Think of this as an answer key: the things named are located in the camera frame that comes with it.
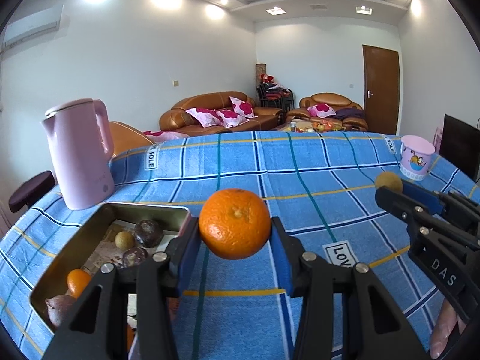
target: orange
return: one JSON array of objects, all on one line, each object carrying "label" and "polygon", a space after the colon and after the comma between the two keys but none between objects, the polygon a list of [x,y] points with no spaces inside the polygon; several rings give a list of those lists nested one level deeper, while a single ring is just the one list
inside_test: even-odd
[{"label": "orange", "polygon": [[130,352],[131,344],[134,343],[135,333],[130,325],[127,324],[127,349]]},{"label": "orange", "polygon": [[239,260],[258,252],[270,236],[270,213],[253,192],[215,192],[200,211],[200,235],[218,257]]},{"label": "orange", "polygon": [[74,269],[67,276],[67,286],[74,298],[78,298],[90,282],[90,275],[81,269]]}]

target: pink electric kettle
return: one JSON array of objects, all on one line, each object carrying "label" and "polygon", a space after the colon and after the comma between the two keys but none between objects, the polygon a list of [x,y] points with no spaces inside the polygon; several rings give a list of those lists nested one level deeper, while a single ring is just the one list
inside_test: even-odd
[{"label": "pink electric kettle", "polygon": [[100,100],[80,99],[57,105],[42,121],[65,204],[82,210],[114,190],[109,160],[113,140],[107,108]]}]

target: kettle handle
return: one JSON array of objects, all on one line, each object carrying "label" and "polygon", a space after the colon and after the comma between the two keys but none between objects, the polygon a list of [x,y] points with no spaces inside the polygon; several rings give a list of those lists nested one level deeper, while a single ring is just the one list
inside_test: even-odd
[{"label": "kettle handle", "polygon": [[95,114],[97,115],[97,123],[100,127],[100,134],[102,135],[102,142],[105,150],[107,160],[110,160],[113,155],[113,139],[110,132],[109,116],[107,114],[107,107],[101,100],[93,100]]}]

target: television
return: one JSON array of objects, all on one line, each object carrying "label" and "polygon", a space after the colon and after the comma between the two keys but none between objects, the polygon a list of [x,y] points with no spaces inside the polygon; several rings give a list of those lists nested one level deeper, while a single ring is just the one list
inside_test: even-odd
[{"label": "television", "polygon": [[480,130],[445,114],[439,154],[476,180],[480,166]]}]

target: blue plaid tablecloth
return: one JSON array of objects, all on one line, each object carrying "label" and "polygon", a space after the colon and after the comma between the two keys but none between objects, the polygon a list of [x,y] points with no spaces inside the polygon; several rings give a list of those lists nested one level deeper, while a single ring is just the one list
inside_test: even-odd
[{"label": "blue plaid tablecloth", "polygon": [[[109,201],[182,205],[198,216],[216,190],[253,191],[305,249],[329,259],[329,245],[340,243],[349,258],[370,264],[426,346],[443,297],[406,256],[406,225],[374,200],[379,173],[401,175],[400,139],[390,139],[396,153],[374,133],[258,131],[178,139],[150,149],[155,169],[149,169],[148,148],[114,158],[116,190]],[[420,184],[480,201],[476,185],[439,156]],[[56,187],[0,242],[0,319],[30,360],[40,359],[51,340],[29,304],[30,292],[96,209],[69,210]],[[301,305],[278,288],[268,243],[239,261],[220,259],[202,245],[173,324],[180,359],[288,360]],[[335,298],[333,358],[340,358],[340,321]]]}]

